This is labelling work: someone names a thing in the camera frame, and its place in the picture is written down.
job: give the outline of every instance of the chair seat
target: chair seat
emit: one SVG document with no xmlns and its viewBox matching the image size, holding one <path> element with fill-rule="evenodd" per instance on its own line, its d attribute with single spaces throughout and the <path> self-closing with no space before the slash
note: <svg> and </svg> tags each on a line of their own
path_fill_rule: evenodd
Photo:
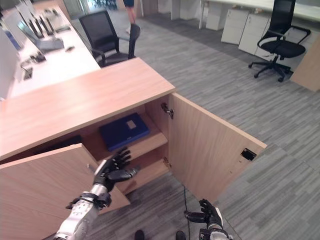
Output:
<svg viewBox="0 0 320 240">
<path fill-rule="evenodd" d="M 106 63 L 105 66 L 109 66 L 112 64 L 117 64 L 123 61 L 128 60 L 128 54 L 127 53 L 122 53 L 122 52 L 117 52 L 115 54 L 112 54 L 110 56 L 106 57 Z"/>
<path fill-rule="evenodd" d="M 269 41 L 262 44 L 261 48 L 269 53 L 272 53 L 278 44 L 278 41 Z M 305 51 L 306 48 L 300 44 L 282 40 L 281 45 L 274 50 L 274 53 L 285 58 L 294 58 L 303 54 Z"/>
</svg>

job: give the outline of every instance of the chair backrest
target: chair backrest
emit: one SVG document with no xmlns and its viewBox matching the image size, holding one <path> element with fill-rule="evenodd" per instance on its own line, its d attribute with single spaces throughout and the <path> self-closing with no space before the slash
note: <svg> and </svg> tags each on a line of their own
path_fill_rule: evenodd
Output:
<svg viewBox="0 0 320 240">
<path fill-rule="evenodd" d="M 296 0 L 274 0 L 269 29 L 284 34 L 289 30 Z"/>
<path fill-rule="evenodd" d="M 119 52 L 119 38 L 106 10 L 82 16 L 79 21 L 93 49 Z"/>
<path fill-rule="evenodd" d="M 135 46 L 139 36 L 140 36 L 140 27 L 136 24 L 131 24 L 128 59 L 132 59 L 135 57 Z"/>
</svg>

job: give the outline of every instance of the person's leg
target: person's leg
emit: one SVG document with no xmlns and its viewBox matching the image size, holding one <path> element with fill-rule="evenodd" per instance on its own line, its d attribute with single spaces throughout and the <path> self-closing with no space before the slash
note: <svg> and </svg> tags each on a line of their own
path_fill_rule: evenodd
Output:
<svg viewBox="0 0 320 240">
<path fill-rule="evenodd" d="M 135 8 L 134 7 L 127 7 L 126 11 L 128 13 L 130 23 L 135 24 L 136 23 Z"/>
<path fill-rule="evenodd" d="M 134 240 L 145 240 L 145 234 L 144 231 L 138 230 L 134 234 Z"/>
<path fill-rule="evenodd" d="M 175 234 L 175 240 L 186 240 L 186 235 L 183 231 L 177 231 Z"/>
</svg>

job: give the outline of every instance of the shoe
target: shoe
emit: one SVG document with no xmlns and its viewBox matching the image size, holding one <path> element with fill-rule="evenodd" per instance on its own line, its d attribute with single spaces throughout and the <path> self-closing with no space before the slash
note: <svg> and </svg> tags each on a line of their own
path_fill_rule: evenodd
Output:
<svg viewBox="0 0 320 240">
<path fill-rule="evenodd" d="M 145 240 L 145 234 L 144 231 L 138 230 L 134 234 L 134 240 Z"/>
<path fill-rule="evenodd" d="M 175 240 L 186 240 L 186 235 L 183 231 L 177 231 L 175 234 Z"/>
</svg>

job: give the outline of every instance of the gray carpet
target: gray carpet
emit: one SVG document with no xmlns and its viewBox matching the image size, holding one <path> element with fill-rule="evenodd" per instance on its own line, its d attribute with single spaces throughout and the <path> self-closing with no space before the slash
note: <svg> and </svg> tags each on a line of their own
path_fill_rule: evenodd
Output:
<svg viewBox="0 0 320 240">
<path fill-rule="evenodd" d="M 110 16 L 125 35 L 126 13 Z M 195 20 L 156 14 L 137 24 L 136 56 L 181 95 L 268 144 L 216 202 L 227 231 L 242 240 L 320 239 L 320 93 L 290 80 L 279 83 L 272 71 L 253 78 L 259 67 L 248 69 L 248 63 L 258 58 L 221 43 L 221 31 L 197 29 Z M 121 42 L 120 49 L 128 45 Z M 128 197 L 132 204 L 99 217 L 88 240 L 133 239 L 138 229 L 150 240 L 173 240 L 177 230 L 187 231 L 183 187 L 170 174 Z M 200 209 L 191 195 L 188 204 Z M 191 224 L 191 239 L 200 227 Z"/>
</svg>

